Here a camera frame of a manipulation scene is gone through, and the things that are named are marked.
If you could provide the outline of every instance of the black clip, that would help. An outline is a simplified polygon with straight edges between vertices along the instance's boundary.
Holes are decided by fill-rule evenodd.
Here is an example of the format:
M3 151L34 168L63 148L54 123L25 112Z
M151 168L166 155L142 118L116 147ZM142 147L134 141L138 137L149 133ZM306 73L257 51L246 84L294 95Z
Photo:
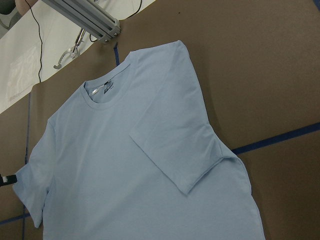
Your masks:
M0 187L10 184L15 184L17 182L17 176L16 175L10 175L10 176L1 176L0 174Z

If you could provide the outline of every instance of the white table surface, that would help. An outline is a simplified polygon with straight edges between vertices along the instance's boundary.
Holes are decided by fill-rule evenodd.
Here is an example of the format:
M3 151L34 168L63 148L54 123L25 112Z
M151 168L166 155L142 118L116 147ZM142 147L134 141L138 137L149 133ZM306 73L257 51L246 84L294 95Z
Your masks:
M142 0L141 10L155 0ZM140 0L100 0L99 5L118 20L123 20L136 12ZM39 0L32 7L40 25L42 46L41 81L45 81L59 70L62 53L74 46L80 27ZM78 50L80 54L92 44L86 32ZM0 39L0 113L27 95L33 85L39 82L41 42L38 25L29 10ZM62 60L62 67L72 61L70 56Z

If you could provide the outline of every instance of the blue painter's tape line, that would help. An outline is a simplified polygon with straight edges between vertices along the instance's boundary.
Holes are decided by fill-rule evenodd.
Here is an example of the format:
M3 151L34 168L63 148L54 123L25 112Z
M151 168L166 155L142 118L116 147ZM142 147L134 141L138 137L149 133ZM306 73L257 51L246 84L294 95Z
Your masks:
M289 131L289 132L286 132L286 133L283 133L283 134L280 134L277 136L273 136L273 137L270 137L270 138L267 138L267 139L264 139L261 141L257 141L252 144L249 144L249 145L235 148L232 150L232 152L234 154L243 154L243 153L255 150L255 149L263 148L265 146L268 146L271 144L276 144L276 143L279 143L279 142L282 142L282 141L285 141L288 139L293 139L293 138L296 138L296 137L299 137L299 136L302 136L305 134L309 134L309 133L312 133L312 132L315 132L318 130L320 130L320 122L309 125L309 126L305 126L305 127L293 130L293 131Z
M15 217L12 217L12 218L9 218L9 219L0 221L0 225L12 223L12 222L14 222L14 221L23 219L24 217L25 217L25 218L26 218L26 217L30 217L30 213L27 213L27 214L25 214L24 216L23 216L23 215L15 216Z
M313 0L313 2L320 11L320 0Z
M22 214L22 240L25 240L25 230L26 230L26 206L23 205L23 214Z
M119 53L118 53L118 42L113 47L114 50L114 56L115 56L115 64L118 66L120 64L119 62Z

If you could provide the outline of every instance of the sleeve hem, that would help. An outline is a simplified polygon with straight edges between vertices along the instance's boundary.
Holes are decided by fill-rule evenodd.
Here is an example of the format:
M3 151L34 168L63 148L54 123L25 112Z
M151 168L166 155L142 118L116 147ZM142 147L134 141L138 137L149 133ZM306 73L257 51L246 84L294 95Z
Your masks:
M131 129L131 131L129 132L129 136L137 144L137 146L150 158L150 160L155 164L155 166L159 168L164 173L164 175L166 175L174 183L174 185L178 188L178 190L186 196L189 194L189 192L194 188L194 186L203 178L203 176L207 172L209 172L212 168L214 168L224 158L227 157L227 156L222 156L221 154L219 154L220 156L216 156L216 157L211 155L210 156L211 160L206 164L206 167L203 167L203 172L199 175L194 175L193 177L190 178L192 174L189 170L186 172L176 172L170 166L163 165L161 164L161 162L159 162L159 160L150 156L150 151L145 146L146 141L143 140L143 136L135 128Z
M26 209L28 209L29 214L32 218L34 227L38 229L40 227L42 220L39 221L39 219L37 219L37 217L36 217L36 214L31 210L30 204L24 199L23 193L20 191L19 184L15 183L12 186L12 189L13 189L14 193L17 195L17 197L20 199L20 201L23 203L23 205L26 207Z

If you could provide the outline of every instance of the cardboard sheet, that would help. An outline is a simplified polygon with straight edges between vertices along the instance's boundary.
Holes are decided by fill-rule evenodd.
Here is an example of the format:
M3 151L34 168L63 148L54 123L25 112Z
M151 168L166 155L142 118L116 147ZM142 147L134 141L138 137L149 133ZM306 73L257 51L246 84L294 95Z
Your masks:
M24 240L43 240L44 225L41 224L39 228L35 228L31 217L25 219Z
M116 41L120 62L130 51L183 41L210 123L230 149L320 122L320 14L312 1L160 0L121 21L120 26L121 35L108 45L94 43L33 87L30 149L42 136L47 119L84 81L116 66ZM20 112L25 101L0 114L2 128L12 128L14 136L5 140L6 132L1 129L1 141L7 141L1 144L1 151L21 149L17 151L20 157L1 159L1 172L8 175L23 164L27 121L26 115L20 118ZM22 109L25 114L27 106ZM314 197L319 197L313 179L316 167L319 169L316 143L319 148L319 133L241 155L268 240L316 239L314 226L319 218L316 211L306 208L314 206Z
M28 95L0 115L0 174L3 176L14 174L25 163L27 124ZM10 185L0 188L0 199L0 221L23 213L23 204Z
M13 221L4 225L0 225L1 239L21 240L22 239L22 219Z
M320 239L320 131L240 154L267 240Z

